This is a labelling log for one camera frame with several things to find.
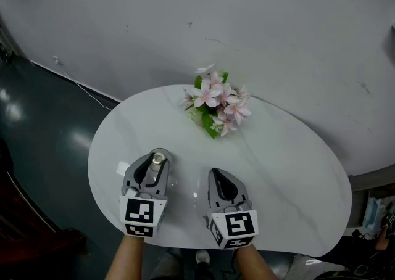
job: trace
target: marble tabletop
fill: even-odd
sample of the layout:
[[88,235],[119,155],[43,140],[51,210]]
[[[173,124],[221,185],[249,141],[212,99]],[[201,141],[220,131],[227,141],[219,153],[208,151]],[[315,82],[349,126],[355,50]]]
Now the marble tabletop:
[[217,248],[202,218],[209,208],[207,175],[229,171],[257,210],[259,250],[320,256],[342,236],[351,211],[346,173],[330,148],[287,112],[250,98],[252,115],[239,131],[213,140],[178,105],[183,87],[166,86],[119,104],[98,128],[89,152],[93,197],[119,230],[119,195],[127,166],[157,147],[173,157],[169,204],[159,233],[166,247]]

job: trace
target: human arm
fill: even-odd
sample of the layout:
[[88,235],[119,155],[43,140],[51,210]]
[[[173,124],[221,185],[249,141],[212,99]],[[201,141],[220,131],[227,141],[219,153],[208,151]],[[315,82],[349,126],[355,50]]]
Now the human arm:
[[387,235],[388,225],[384,225],[380,234],[378,235],[375,249],[376,250],[386,250],[389,244],[389,239],[385,238]]
[[140,280],[143,237],[124,236],[106,280]]
[[239,248],[236,253],[236,259],[243,280],[278,280],[254,245]]

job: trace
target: flower arrangement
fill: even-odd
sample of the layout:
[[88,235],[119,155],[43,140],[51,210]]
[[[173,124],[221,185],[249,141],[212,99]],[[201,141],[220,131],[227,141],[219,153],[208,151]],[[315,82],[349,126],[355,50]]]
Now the flower arrangement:
[[251,111],[245,107],[250,97],[245,86],[232,89],[227,83],[229,73],[221,71],[218,74],[212,70],[214,65],[196,70],[204,78],[197,76],[194,88],[185,89],[185,96],[181,100],[185,111],[194,109],[191,118],[196,124],[200,124],[196,119],[201,116],[202,126],[213,139],[218,134],[224,136],[237,130],[245,117],[251,115]]

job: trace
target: white cable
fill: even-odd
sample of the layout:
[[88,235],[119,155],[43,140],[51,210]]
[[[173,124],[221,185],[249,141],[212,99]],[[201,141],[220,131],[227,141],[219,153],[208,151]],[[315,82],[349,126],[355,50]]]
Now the white cable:
[[78,84],[73,78],[71,78],[71,77],[65,72],[65,70],[63,69],[63,66],[64,66],[63,64],[61,64],[58,60],[56,60],[55,63],[56,63],[56,65],[58,65],[58,66],[60,67],[60,69],[62,70],[62,72],[64,72],[64,75],[66,75],[67,78],[68,78],[69,80],[71,80],[72,82],[74,82],[79,88],[81,88],[82,90],[84,90],[84,92],[86,92],[90,98],[93,98],[94,100],[96,100],[96,101],[99,103],[99,105],[101,105],[103,108],[106,108],[106,109],[112,111],[112,109],[110,109],[110,108],[108,108],[108,107],[102,105],[102,103],[101,103],[100,101],[98,101],[98,100],[97,100],[95,97],[93,97],[86,89],[82,88],[80,84]]

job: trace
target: shoe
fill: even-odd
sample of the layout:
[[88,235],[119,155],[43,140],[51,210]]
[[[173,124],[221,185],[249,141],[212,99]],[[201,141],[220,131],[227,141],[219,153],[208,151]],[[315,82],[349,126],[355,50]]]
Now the shoe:
[[210,264],[210,255],[205,249],[199,249],[196,252],[196,263]]

